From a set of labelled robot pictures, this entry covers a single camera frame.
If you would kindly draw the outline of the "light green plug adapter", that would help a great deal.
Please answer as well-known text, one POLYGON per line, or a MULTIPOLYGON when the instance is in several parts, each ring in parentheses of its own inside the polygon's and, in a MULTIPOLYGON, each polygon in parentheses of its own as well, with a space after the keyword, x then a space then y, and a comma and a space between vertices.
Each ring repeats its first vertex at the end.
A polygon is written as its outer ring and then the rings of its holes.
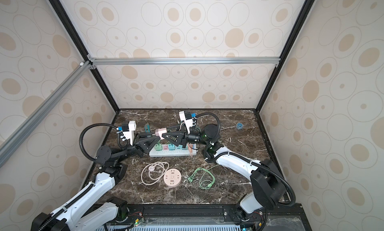
POLYGON ((156 144, 155 145, 155 150, 156 151, 162 151, 163 150, 163 145, 162 144, 156 144))

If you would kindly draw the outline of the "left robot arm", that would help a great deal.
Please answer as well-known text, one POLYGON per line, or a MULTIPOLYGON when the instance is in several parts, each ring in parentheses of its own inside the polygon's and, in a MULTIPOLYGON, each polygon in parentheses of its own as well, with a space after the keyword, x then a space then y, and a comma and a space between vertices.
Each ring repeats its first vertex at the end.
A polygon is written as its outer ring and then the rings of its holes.
POLYGON ((162 135, 152 133, 136 134, 136 123, 116 127, 108 123, 96 123, 86 127, 80 134, 79 146, 87 159, 99 165, 99 171, 84 187, 63 205, 51 213, 40 213, 32 222, 33 231, 94 231, 108 222, 125 223, 133 214, 128 203, 111 198, 91 211, 94 204, 114 188, 125 176, 128 166, 122 162, 134 155, 143 156, 155 147, 162 135), (118 148, 101 146, 95 156, 85 149, 84 137, 92 128, 106 126, 116 131, 118 148))

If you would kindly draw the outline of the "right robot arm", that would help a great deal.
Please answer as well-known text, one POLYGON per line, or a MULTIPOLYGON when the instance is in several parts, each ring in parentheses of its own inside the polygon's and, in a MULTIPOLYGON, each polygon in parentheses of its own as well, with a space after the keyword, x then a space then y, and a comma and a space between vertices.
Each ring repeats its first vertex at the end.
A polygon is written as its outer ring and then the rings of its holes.
POLYGON ((293 206, 296 203, 293 188, 271 160, 247 158, 220 142, 222 126, 216 114, 196 114, 186 110, 179 112, 179 117, 181 124, 178 130, 158 129, 155 131, 156 136, 175 146, 204 145, 202 154, 206 162, 227 167, 247 178, 251 182, 252 192, 236 205, 235 214, 240 219, 246 220, 262 208, 273 210, 276 206, 293 206))

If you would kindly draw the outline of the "pink round socket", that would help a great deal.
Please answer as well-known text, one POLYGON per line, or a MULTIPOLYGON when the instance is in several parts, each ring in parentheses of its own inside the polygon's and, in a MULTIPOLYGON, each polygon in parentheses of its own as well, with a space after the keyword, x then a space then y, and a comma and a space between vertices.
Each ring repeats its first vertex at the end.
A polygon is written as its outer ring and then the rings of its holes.
POLYGON ((164 183, 169 188, 175 188, 177 187, 181 181, 182 181, 182 175, 181 172, 178 169, 169 169, 165 172, 164 176, 164 183))

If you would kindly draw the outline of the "pink plug adapter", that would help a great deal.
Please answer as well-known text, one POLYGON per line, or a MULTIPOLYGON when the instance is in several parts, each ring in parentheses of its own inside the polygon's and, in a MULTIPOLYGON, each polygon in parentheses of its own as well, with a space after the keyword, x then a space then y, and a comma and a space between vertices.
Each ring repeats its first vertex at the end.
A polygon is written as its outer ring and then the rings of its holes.
POLYGON ((164 139, 163 134, 165 134, 167 132, 168 132, 167 128, 156 129, 155 130, 155 135, 160 137, 161 140, 163 140, 164 139))

